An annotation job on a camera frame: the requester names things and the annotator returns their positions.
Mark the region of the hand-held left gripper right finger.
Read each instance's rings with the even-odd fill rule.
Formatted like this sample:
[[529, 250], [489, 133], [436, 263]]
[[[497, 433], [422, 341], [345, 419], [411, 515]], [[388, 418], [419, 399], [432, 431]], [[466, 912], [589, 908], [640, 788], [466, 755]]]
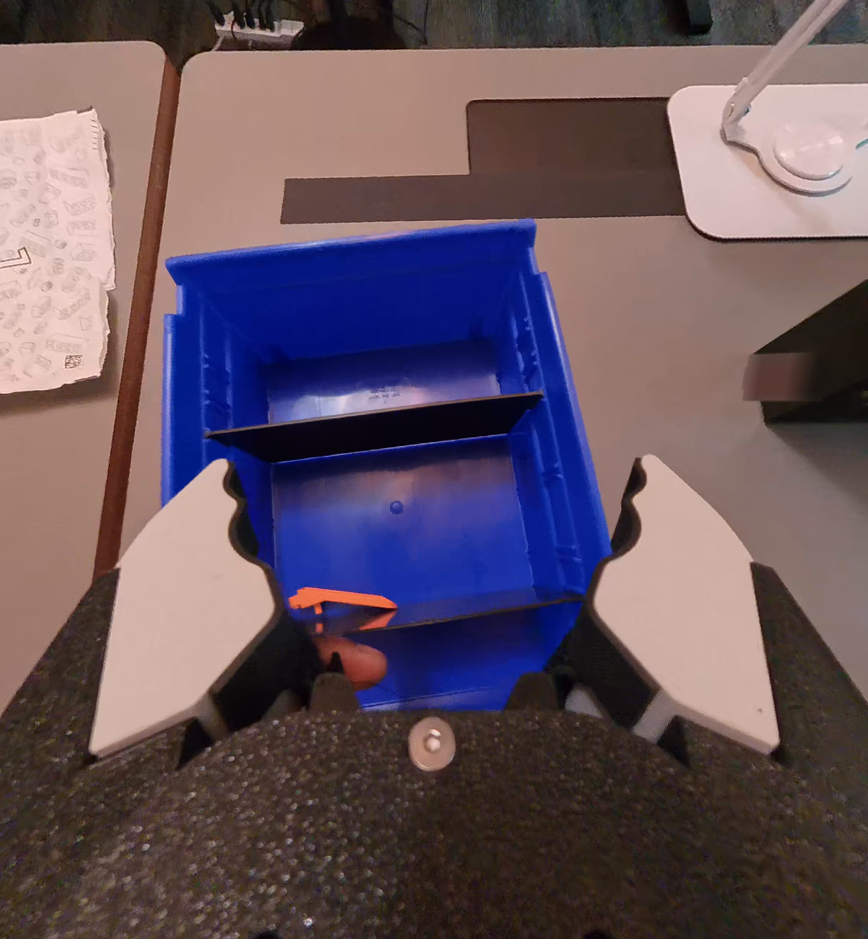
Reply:
[[588, 596], [592, 623], [643, 687], [640, 703], [613, 709], [594, 686], [615, 722], [653, 743], [680, 718], [763, 755], [780, 745], [752, 564], [662, 460], [635, 460]]

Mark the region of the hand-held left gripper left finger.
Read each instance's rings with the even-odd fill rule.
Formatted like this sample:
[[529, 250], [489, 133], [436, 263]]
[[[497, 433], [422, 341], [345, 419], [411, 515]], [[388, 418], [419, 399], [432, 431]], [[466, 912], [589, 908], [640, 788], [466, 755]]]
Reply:
[[215, 700], [280, 618], [274, 573], [240, 538], [234, 465], [209, 463], [158, 511], [118, 566], [89, 752], [99, 759], [182, 722], [229, 732]]

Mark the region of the black orchid lego box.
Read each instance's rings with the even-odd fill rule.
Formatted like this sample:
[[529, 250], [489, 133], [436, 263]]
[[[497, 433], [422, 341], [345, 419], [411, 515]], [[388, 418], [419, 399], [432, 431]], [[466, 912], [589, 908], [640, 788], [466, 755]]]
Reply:
[[757, 349], [743, 399], [766, 425], [868, 424], [868, 278]]

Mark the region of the blue plastic bin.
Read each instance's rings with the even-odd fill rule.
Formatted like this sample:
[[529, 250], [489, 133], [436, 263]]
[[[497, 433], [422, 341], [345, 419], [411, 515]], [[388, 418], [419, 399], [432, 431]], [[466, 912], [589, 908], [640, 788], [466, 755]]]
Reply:
[[[161, 504], [235, 467], [257, 556], [300, 588], [396, 603], [586, 592], [611, 539], [535, 224], [172, 257]], [[477, 440], [267, 463], [206, 431], [544, 393]], [[580, 603], [350, 635], [388, 659], [365, 709], [500, 710]]]

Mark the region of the orange lego brick separator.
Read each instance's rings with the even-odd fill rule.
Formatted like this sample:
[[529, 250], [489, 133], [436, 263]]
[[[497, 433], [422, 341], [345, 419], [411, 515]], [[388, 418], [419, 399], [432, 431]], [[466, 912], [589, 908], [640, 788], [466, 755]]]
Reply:
[[300, 588], [286, 604], [311, 636], [324, 638], [384, 629], [398, 612], [398, 605], [384, 596], [327, 588]]

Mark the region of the person's left hand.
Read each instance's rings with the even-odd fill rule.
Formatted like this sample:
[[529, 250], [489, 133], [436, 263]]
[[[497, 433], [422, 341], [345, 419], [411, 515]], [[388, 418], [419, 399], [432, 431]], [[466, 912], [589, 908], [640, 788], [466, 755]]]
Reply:
[[388, 671], [388, 660], [382, 651], [343, 637], [315, 637], [324, 670], [345, 674], [356, 690], [365, 690], [381, 683]]

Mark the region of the black booklet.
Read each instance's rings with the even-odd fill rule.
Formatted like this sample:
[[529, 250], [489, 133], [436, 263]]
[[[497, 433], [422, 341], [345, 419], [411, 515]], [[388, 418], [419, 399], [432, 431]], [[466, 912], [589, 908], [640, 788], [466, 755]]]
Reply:
[[540, 391], [489, 395], [206, 431], [205, 438], [267, 463], [289, 463], [504, 436], [543, 399]]

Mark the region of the crumpled white paper bag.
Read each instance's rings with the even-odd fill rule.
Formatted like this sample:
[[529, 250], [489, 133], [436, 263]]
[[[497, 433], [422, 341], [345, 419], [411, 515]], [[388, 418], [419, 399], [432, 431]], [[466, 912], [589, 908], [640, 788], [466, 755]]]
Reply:
[[98, 378], [114, 288], [97, 111], [0, 121], [0, 395]]

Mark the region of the white panel foot plate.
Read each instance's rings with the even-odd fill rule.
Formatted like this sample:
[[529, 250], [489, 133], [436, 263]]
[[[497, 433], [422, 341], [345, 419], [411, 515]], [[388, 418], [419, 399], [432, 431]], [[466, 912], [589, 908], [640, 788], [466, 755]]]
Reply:
[[776, 85], [843, 1], [817, 1], [735, 87], [667, 116], [686, 217], [719, 241], [868, 239], [868, 84]]

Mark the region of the white power strip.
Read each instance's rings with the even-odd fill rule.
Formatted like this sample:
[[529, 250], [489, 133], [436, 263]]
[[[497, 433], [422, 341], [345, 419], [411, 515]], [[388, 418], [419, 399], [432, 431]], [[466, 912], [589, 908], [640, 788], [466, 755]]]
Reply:
[[304, 29], [304, 23], [296, 20], [277, 19], [274, 29], [266, 26], [250, 26], [236, 21], [229, 11], [223, 21], [213, 23], [216, 34], [216, 48], [229, 45], [235, 48], [253, 50], [288, 49]]

